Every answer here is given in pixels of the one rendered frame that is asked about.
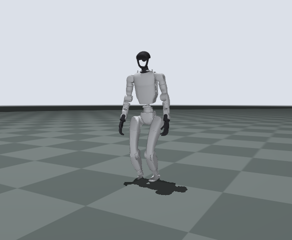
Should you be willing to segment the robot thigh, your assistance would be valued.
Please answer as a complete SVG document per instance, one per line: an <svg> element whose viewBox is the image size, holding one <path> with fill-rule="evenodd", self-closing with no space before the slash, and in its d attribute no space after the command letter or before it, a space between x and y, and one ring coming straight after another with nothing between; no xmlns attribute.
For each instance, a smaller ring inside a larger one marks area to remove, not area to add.
<svg viewBox="0 0 292 240"><path fill-rule="evenodd" d="M151 160L151 155L153 154L155 150L158 138L161 133L161 128L163 127L163 125L164 125L163 118L155 115L149 128L146 151L144 153L144 157L146 159Z"/></svg>
<svg viewBox="0 0 292 240"><path fill-rule="evenodd" d="M129 125L129 147L131 157L139 159L141 151L138 149L139 137L141 129L141 116L133 116Z"/></svg>

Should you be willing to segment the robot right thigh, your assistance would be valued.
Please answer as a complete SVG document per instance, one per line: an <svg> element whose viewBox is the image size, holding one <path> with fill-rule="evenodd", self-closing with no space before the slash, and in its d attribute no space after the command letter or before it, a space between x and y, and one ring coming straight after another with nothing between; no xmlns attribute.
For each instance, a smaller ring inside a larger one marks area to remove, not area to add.
<svg viewBox="0 0 292 240"><path fill-rule="evenodd" d="M133 116L129 125L129 147L131 157L139 159L141 151L138 149L139 137L141 129L141 116Z"/></svg>

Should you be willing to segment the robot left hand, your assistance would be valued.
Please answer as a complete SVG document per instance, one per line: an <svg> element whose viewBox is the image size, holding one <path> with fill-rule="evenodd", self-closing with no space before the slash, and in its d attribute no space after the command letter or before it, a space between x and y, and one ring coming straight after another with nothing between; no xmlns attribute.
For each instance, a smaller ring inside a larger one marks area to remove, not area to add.
<svg viewBox="0 0 292 240"><path fill-rule="evenodd" d="M169 119L168 119L168 115L167 114L165 114L164 116L163 116L163 121L164 121L164 125L163 125L163 127L161 128L161 130L164 128L164 130L163 130L163 132L162 133L160 133L160 135L161 136L166 136L167 134L168 134L168 132L169 132Z"/></svg>

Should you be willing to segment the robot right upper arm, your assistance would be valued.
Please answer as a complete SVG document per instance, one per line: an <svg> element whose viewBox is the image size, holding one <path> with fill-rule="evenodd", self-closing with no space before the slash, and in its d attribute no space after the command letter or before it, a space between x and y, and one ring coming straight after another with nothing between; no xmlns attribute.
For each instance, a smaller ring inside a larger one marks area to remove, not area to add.
<svg viewBox="0 0 292 240"><path fill-rule="evenodd" d="M134 87L134 74L129 75L126 82L125 102L131 102L133 100L132 92Z"/></svg>

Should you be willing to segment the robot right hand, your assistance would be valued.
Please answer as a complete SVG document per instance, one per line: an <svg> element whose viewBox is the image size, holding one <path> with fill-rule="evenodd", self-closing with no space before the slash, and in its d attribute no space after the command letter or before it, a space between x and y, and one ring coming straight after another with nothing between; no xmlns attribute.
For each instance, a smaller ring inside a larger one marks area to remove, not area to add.
<svg viewBox="0 0 292 240"><path fill-rule="evenodd" d="M124 135L123 133L122 133L122 128L123 128L123 124L124 124L124 122L126 121L125 120L125 114L123 114L122 116L121 116L121 118L120 118L120 123L119 123L119 133L121 134L121 135Z"/></svg>

